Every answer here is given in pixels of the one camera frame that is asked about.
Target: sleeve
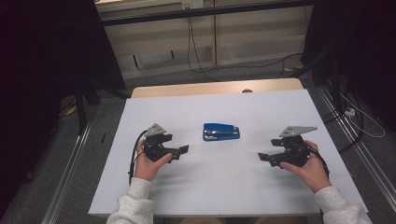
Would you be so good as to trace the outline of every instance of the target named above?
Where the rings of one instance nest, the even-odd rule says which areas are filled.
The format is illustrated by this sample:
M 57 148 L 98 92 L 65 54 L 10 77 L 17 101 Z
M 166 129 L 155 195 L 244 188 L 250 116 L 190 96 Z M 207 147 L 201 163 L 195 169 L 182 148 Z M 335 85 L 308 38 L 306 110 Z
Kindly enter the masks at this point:
M 151 182 L 133 177 L 128 194 L 119 197 L 119 209 L 107 219 L 107 224 L 152 224 L 154 202 L 149 200 Z
M 319 190 L 315 194 L 315 200 L 323 211 L 324 223 L 372 223 L 361 205 L 349 205 L 334 186 Z

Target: gray metal bracket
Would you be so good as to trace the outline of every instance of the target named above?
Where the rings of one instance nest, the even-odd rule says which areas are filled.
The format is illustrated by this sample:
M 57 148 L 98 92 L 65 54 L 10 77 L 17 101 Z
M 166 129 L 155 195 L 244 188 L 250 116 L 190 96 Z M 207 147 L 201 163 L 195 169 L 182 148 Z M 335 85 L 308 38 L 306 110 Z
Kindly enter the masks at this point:
M 279 137 L 293 137 L 302 133 L 309 133 L 317 130 L 318 127 L 288 126 Z
M 148 131 L 146 132 L 145 136 L 150 137 L 161 133 L 166 133 L 166 130 L 163 127 L 161 127 L 158 123 L 154 123 L 151 127 L 148 128 Z

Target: dark floor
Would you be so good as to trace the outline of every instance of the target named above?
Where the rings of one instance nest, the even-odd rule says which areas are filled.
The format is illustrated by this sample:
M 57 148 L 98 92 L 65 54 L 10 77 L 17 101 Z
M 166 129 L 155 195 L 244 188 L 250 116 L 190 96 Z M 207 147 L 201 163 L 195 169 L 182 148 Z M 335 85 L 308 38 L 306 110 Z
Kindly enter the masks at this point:
M 244 65 L 257 65 L 263 62 L 244 63 Z M 294 66 L 298 60 L 289 61 L 288 65 Z M 272 67 L 256 68 L 225 68 L 207 73 L 209 76 L 221 81 L 248 80 L 274 78 L 281 75 L 281 64 Z M 179 83 L 197 83 L 212 81 L 202 74 L 192 71 L 177 72 L 155 77 L 140 77 L 133 80 L 126 80 L 127 92 L 132 92 L 138 86 L 167 85 Z M 304 87 L 309 90 L 311 97 L 317 106 L 321 116 L 326 116 L 331 112 L 325 104 L 319 90 L 328 87 L 316 87 L 313 85 L 309 75 L 301 77 Z M 91 117 L 94 118 L 89 137 L 85 147 L 80 152 L 80 157 L 76 166 L 76 171 L 72 176 L 72 182 L 68 187 L 67 194 L 62 201 L 59 216 L 56 216 L 51 223 L 105 223 L 106 220 L 88 215 L 96 185 L 105 166 L 106 157 L 111 148 L 112 139 L 115 136 L 120 115 L 123 111 L 124 101 L 100 92 L 102 102 L 99 106 L 87 106 Z M 373 115 L 371 108 L 364 103 L 364 99 L 359 99 L 363 111 Z M 340 128 L 339 123 L 334 120 L 326 124 L 328 131 L 337 146 L 341 149 L 349 145 L 346 135 Z M 370 133 L 380 133 L 369 119 L 365 119 L 365 130 Z M 386 129 L 386 135 L 382 138 L 373 138 L 365 134 L 361 139 L 364 145 L 369 148 L 375 161 L 389 177 L 392 183 L 396 182 L 396 172 L 393 163 L 396 159 L 396 134 Z M 41 223 L 50 205 L 50 200 L 57 189 L 58 183 L 64 172 L 64 167 L 68 163 L 70 155 L 78 139 L 78 116 L 72 114 L 59 120 L 57 131 L 53 135 L 47 151 L 34 170 L 34 179 L 31 183 L 21 186 L 18 195 L 9 206 L 1 224 L 6 223 Z M 395 210 L 389 205 L 386 197 L 376 184 L 372 175 L 366 169 L 357 149 L 343 152 L 342 158 L 346 167 L 352 174 L 353 180 L 361 193 L 370 213 L 369 217 L 373 223 L 396 223 Z M 161 223 L 161 218 L 155 219 L 156 223 Z M 321 223 L 320 217 L 309 217 L 311 224 Z M 234 219 L 233 223 L 246 223 L 245 219 Z

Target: white tabletop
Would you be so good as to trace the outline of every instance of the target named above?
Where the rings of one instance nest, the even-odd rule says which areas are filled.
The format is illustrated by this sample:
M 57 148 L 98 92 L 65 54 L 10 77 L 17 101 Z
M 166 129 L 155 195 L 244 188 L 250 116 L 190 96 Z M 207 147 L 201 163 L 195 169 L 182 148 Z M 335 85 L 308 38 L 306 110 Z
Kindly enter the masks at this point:
M 241 138 L 205 142 L 206 122 L 232 124 Z M 260 161 L 257 153 L 275 154 L 271 139 L 287 126 L 316 126 L 302 137 L 318 144 L 328 163 L 330 179 L 349 203 L 365 209 L 337 149 L 309 93 L 259 93 L 135 98 L 127 101 L 107 158 L 91 215 L 108 216 L 118 208 L 117 198 L 128 191 L 128 171 L 137 136 L 159 123 L 173 140 L 166 147 L 190 145 L 187 154 L 160 170 L 152 182 L 154 215 L 285 216 L 319 211 L 312 191 L 295 175 Z

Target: person's left hand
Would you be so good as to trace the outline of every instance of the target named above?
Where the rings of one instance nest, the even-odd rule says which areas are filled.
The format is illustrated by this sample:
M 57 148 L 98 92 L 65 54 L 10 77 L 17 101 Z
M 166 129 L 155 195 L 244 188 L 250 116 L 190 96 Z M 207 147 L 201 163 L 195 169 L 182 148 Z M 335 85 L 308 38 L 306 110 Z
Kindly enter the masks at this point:
M 172 160 L 172 153 L 168 153 L 157 161 L 151 161 L 146 153 L 143 152 L 143 145 L 145 145 L 146 139 L 140 140 L 137 144 L 136 152 L 136 168 L 134 177 L 152 181 L 157 174 L 158 170 Z

